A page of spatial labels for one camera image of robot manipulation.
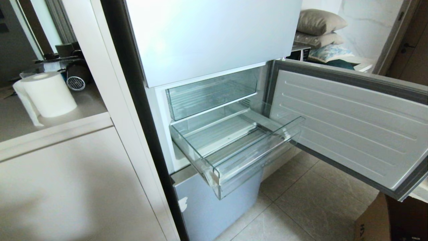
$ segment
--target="blue patterned pillow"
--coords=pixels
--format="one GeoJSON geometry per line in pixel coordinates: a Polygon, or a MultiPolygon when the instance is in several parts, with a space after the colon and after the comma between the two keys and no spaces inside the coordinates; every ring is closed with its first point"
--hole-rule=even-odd
{"type": "Polygon", "coordinates": [[[309,59],[327,63],[342,57],[354,56],[352,52],[341,45],[329,44],[321,48],[311,49],[309,59]]]}

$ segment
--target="gray tiled floor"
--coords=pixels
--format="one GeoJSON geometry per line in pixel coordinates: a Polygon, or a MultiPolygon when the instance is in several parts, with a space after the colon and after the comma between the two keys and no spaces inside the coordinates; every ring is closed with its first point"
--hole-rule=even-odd
{"type": "Polygon", "coordinates": [[[216,241],[353,240],[377,190],[300,152],[262,182],[256,204],[216,241]]]}

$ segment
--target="microwave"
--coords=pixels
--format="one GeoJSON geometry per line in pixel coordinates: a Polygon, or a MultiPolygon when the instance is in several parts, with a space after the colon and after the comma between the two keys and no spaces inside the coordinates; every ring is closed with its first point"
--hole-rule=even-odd
{"type": "Polygon", "coordinates": [[[309,51],[311,47],[304,45],[293,45],[291,48],[291,54],[286,59],[298,60],[298,61],[307,61],[309,56],[309,51]]]}

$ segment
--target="cabinet door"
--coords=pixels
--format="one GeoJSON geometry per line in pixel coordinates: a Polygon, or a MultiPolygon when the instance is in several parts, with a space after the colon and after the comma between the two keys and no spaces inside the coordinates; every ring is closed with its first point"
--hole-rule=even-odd
{"type": "Polygon", "coordinates": [[[301,149],[398,200],[427,176],[427,86],[292,60],[271,80],[267,101],[306,118],[301,149]]]}
{"type": "Polygon", "coordinates": [[[301,1],[126,1],[148,87],[288,56],[301,1]]]}
{"type": "Polygon", "coordinates": [[[0,240],[165,240],[114,127],[0,163],[0,240]]]}

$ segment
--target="beige pillow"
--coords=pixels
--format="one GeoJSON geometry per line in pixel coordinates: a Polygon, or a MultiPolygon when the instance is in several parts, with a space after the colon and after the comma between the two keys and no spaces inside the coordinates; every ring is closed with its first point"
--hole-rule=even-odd
{"type": "Polygon", "coordinates": [[[346,27],[348,23],[332,12],[307,9],[300,12],[297,31],[312,35],[323,35],[346,27]]]}
{"type": "Polygon", "coordinates": [[[321,36],[309,35],[306,33],[296,32],[294,42],[299,45],[308,45],[312,48],[321,48],[329,44],[342,44],[343,38],[337,33],[328,33],[321,36]]]}

